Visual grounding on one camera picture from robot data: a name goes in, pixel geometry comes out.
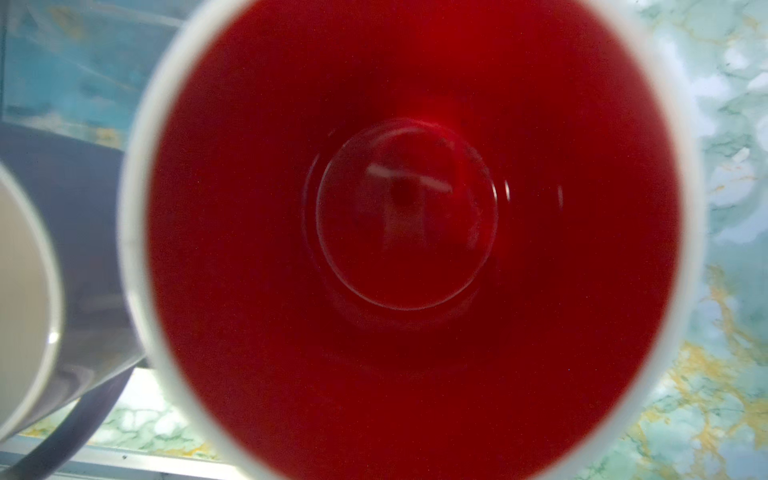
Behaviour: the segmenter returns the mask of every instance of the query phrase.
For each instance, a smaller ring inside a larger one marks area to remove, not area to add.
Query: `green marble countertop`
[[[88,38],[88,23],[81,17],[87,2],[20,1],[13,2],[11,21],[17,24],[8,31],[7,63],[15,61],[15,42],[23,43],[30,35],[47,53],[46,45]],[[616,1],[628,3],[653,32],[693,99],[710,209],[707,273],[700,282],[686,341],[648,393],[642,415],[577,478],[768,479],[768,0]],[[84,78],[105,81],[106,76],[107,83],[119,84],[119,94],[113,97],[94,95],[93,89],[81,91],[86,97],[81,102],[101,105],[88,114],[73,110],[71,99],[59,104],[52,98],[40,108],[14,87],[18,79],[11,78],[6,67],[3,118],[124,146],[136,106],[130,102],[137,101],[141,82],[165,45],[159,45],[157,38],[170,39],[190,3],[182,12],[160,12],[159,4],[150,13],[118,10],[124,22],[141,18],[137,12],[144,15],[149,20],[142,25],[154,25],[162,35],[154,37],[155,51],[144,56],[149,65],[126,74],[127,81],[116,76],[119,71],[106,75],[97,66],[75,62]],[[30,10],[19,5],[31,5],[35,13],[29,15],[38,20],[47,15],[48,33],[23,28]],[[23,435],[45,437],[64,416],[65,412],[57,412]],[[219,458],[164,399],[153,373],[146,369],[135,372],[91,444],[155,455]]]

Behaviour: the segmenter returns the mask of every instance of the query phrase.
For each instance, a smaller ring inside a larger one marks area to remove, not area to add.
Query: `marble pattern tabletop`
[[[768,0],[615,1],[652,31],[695,105],[709,245],[677,358],[637,422],[576,478],[768,480]],[[123,147],[154,63],[195,4],[13,0],[4,120]],[[99,42],[114,31],[108,55]],[[64,86],[42,94],[49,74]],[[44,437],[64,416],[23,435]],[[218,459],[146,369],[91,444]]]

